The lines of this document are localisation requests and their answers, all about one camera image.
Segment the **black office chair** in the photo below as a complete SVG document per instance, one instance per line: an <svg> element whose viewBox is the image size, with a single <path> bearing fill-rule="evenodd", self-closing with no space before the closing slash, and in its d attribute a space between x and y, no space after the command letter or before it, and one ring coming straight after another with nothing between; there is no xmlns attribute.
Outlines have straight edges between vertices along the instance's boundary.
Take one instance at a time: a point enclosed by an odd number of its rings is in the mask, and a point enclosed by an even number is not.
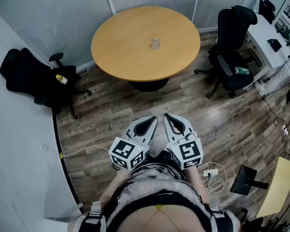
<svg viewBox="0 0 290 232"><path fill-rule="evenodd" d="M75 82L80 78L76 74L75 66L63 66L59 59L63 53L50 57L49 61L56 61L58 68L51 69L39 62L31 52L23 48L21 51L11 49L5 56L0 73L6 79L6 88L10 91L22 92L34 97L34 103L54 108L59 113L59 106L68 104L74 119L77 115L72 106L71 96L88 93L90 90L78 91ZM63 75L68 79L66 84L59 82L56 75Z"/></svg>
<svg viewBox="0 0 290 232"><path fill-rule="evenodd" d="M259 14L262 15L270 24L275 19L275 6L269 0L260 0Z"/></svg>
<svg viewBox="0 0 290 232"><path fill-rule="evenodd" d="M236 74L235 67L243 67L249 70L247 63L255 60L259 67L262 66L257 55L248 50L250 56L243 59L242 56L234 51L239 49L245 39L247 29L250 25L255 25L258 19L255 13L243 6L234 6L231 9L224 9L218 15L218 41L208 53L209 61L213 65L211 70L199 70L199 72L212 75L218 78L218 81L211 94L206 97L211 98L217 90L220 83L227 91L231 91L230 97L235 97L235 90L246 87L253 82L253 75L249 71L249 75Z"/></svg>

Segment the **black stand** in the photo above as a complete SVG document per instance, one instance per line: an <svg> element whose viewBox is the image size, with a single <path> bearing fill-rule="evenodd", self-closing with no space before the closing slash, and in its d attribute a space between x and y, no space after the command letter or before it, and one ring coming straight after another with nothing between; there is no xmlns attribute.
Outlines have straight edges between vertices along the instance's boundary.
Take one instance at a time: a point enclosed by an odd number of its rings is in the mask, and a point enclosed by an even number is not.
<svg viewBox="0 0 290 232"><path fill-rule="evenodd" d="M257 170L242 165L236 177L236 180L234 181L233 186L231 187L230 192L248 195L251 187L267 189L269 187L269 184L260 181L255 181L254 179L256 175Z"/></svg>
<svg viewBox="0 0 290 232"><path fill-rule="evenodd" d="M158 81L151 81L151 82L131 82L130 81L130 84L132 87L134 87L135 89L139 91L154 92L164 87L167 84L168 80L169 78L165 78Z"/></svg>

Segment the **white desk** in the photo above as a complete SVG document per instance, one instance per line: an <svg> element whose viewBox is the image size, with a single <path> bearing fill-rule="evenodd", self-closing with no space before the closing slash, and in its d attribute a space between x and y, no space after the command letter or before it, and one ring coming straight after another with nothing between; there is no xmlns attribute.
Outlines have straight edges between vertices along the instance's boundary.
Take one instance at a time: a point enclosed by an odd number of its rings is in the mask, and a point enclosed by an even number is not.
<svg viewBox="0 0 290 232"><path fill-rule="evenodd" d="M281 67L286 60L288 60L288 56L290 55L290 47L286 46L287 42L280 33L276 32L275 27L273 27L262 15L257 14L257 18L258 23L249 26L247 35L260 53L262 53L267 65L261 67L262 69L260 72L254 76L253 83L266 74L271 68ZM267 42L269 39L277 39L282 47L275 52Z"/></svg>

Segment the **chair armrest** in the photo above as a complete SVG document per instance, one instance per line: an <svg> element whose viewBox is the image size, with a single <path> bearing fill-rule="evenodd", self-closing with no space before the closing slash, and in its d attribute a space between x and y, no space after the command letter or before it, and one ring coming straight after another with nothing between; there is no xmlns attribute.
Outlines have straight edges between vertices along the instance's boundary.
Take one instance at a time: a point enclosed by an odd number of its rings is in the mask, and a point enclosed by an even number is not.
<svg viewBox="0 0 290 232"><path fill-rule="evenodd" d="M45 105L46 98L45 97L34 97L34 103L38 105Z"/></svg>
<svg viewBox="0 0 290 232"><path fill-rule="evenodd" d="M262 66L262 63L260 61L260 59L258 58L257 54L255 54L255 52L251 49L248 50L250 56L248 58L245 59L245 63L249 63L251 61L255 61L256 64L261 67Z"/></svg>
<svg viewBox="0 0 290 232"><path fill-rule="evenodd" d="M60 53L56 53L56 54L54 54L54 55L52 55L50 58L49 58L49 60L48 61L56 61L56 60L58 60L58 59L62 59L63 58L63 53L62 52L60 52Z"/></svg>
<svg viewBox="0 0 290 232"><path fill-rule="evenodd" d="M17 49L11 49L6 54L1 67L0 67L0 73L3 75L5 79L8 79L11 70L14 68L14 65L17 63L19 57L19 50Z"/></svg>

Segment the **power outlet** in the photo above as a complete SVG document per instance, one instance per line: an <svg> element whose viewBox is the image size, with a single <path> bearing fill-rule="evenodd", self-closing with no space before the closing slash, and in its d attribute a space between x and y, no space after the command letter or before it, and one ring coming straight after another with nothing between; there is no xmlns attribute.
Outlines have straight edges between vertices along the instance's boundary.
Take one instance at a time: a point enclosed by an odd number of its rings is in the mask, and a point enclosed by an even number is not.
<svg viewBox="0 0 290 232"><path fill-rule="evenodd" d="M210 174L211 176L217 175L218 174L218 168L204 170L204 177L208 176L208 174Z"/></svg>

